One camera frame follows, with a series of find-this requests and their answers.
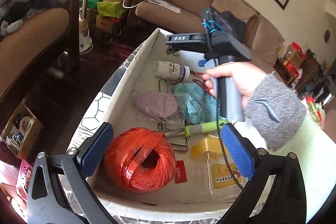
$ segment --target teal cloth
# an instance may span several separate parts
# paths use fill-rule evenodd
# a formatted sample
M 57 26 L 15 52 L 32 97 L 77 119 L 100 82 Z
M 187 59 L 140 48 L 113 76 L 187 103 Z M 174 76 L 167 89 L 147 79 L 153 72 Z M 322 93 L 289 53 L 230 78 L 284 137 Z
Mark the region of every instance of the teal cloth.
M 179 83 L 172 88 L 179 106 L 185 106 L 185 117 L 192 124 L 216 120 L 216 99 L 195 83 Z

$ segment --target blue gripper pad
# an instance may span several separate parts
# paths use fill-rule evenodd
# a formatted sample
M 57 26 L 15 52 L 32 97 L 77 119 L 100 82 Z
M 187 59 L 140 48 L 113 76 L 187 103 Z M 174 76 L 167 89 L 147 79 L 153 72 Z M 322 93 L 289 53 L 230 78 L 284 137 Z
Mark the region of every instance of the blue gripper pad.
M 223 125 L 221 137 L 241 175 L 247 177 L 249 180 L 252 179 L 254 160 L 228 124 Z
M 113 127 L 110 123 L 104 122 L 96 133 L 79 147 L 77 159 L 81 165 L 82 178 L 93 175 L 112 139 Z

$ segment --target white bottle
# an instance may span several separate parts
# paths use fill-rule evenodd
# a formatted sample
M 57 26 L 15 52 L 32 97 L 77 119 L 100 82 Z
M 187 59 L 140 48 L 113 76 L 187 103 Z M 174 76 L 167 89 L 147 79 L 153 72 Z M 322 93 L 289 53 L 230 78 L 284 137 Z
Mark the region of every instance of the white bottle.
M 190 69 L 187 66 L 172 62 L 157 61 L 154 75 L 171 81 L 187 82 L 190 75 Z

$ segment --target roll of red twine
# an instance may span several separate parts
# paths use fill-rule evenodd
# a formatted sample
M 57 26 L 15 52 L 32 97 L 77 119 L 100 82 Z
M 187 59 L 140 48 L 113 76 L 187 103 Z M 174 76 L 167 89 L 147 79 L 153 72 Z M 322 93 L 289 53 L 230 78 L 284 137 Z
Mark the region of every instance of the roll of red twine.
M 154 167 L 145 159 L 155 151 Z M 175 154 L 164 134 L 146 128 L 132 128 L 114 139 L 104 155 L 104 168 L 118 186 L 137 192 L 153 192 L 175 175 Z

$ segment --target human hand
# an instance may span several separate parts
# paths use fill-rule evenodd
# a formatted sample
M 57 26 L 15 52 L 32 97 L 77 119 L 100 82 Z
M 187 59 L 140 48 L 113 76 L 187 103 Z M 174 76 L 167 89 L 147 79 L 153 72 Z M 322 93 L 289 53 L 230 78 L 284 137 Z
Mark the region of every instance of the human hand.
M 245 62 L 231 62 L 208 69 L 202 77 L 203 80 L 205 80 L 206 86 L 210 89 L 210 94 L 213 97 L 216 97 L 210 76 L 215 78 L 222 76 L 233 77 L 239 92 L 243 96 L 242 105 L 243 108 L 245 108 L 247 101 L 253 95 L 254 90 L 265 78 L 266 72 L 250 63 Z

